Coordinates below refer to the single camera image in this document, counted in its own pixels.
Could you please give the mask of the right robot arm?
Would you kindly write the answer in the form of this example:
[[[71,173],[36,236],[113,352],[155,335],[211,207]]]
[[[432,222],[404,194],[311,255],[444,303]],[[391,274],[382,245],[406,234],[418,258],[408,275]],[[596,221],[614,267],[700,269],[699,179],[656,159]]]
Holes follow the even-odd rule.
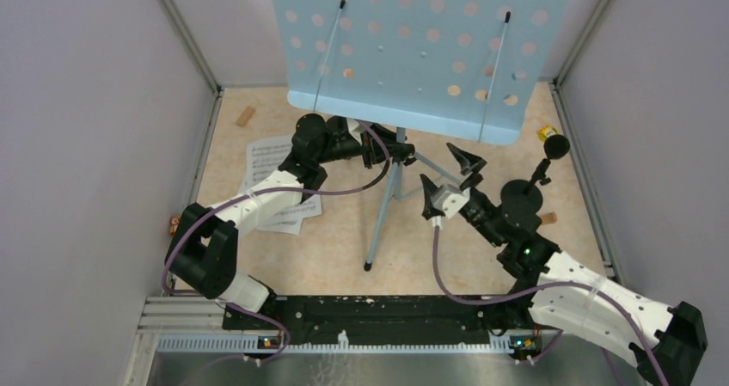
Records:
[[[463,182],[438,186],[422,176],[423,217],[436,232],[445,219],[463,218],[498,249],[498,262],[515,284],[508,294],[487,298],[484,304],[504,304],[512,326],[526,328],[534,322],[580,337],[621,358],[653,385],[691,384],[708,348],[700,310],[633,292],[540,235],[540,186],[548,183],[551,162],[564,157],[570,144],[558,135],[543,149],[545,156],[532,177],[507,182],[494,204],[478,189],[485,160],[450,144]]]

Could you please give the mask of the light blue music stand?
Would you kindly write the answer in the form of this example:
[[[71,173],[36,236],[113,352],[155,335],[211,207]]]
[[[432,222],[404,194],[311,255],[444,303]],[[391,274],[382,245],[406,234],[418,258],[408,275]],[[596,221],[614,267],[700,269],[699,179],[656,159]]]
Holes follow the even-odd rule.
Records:
[[[288,102],[513,144],[569,1],[273,0]]]

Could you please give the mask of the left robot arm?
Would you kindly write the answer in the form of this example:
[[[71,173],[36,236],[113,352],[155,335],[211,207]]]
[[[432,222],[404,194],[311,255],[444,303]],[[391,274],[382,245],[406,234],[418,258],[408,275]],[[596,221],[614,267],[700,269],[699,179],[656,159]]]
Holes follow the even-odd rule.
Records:
[[[327,162],[360,157],[367,168],[382,164],[378,177],[366,185],[374,187],[390,164],[414,155],[413,145],[398,141],[394,132],[378,124],[305,114],[296,123],[288,155],[264,180],[224,202],[208,207],[192,203],[185,208],[165,257],[163,289],[173,292],[168,277],[175,276],[192,294],[238,305],[254,328],[270,326],[276,315],[269,300],[273,290],[238,271],[239,237],[276,214],[323,195]]]

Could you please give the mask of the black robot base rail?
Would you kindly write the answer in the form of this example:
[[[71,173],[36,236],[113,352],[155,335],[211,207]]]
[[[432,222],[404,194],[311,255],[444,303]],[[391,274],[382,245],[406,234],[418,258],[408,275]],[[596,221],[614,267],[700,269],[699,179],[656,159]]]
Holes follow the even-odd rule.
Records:
[[[522,301],[478,305],[443,295],[288,296],[267,300],[256,316],[231,306],[222,327],[229,331],[272,330],[260,340],[264,349],[284,341],[291,346],[480,346],[503,340],[507,355],[517,361],[539,357],[555,346],[542,326],[529,316]]]

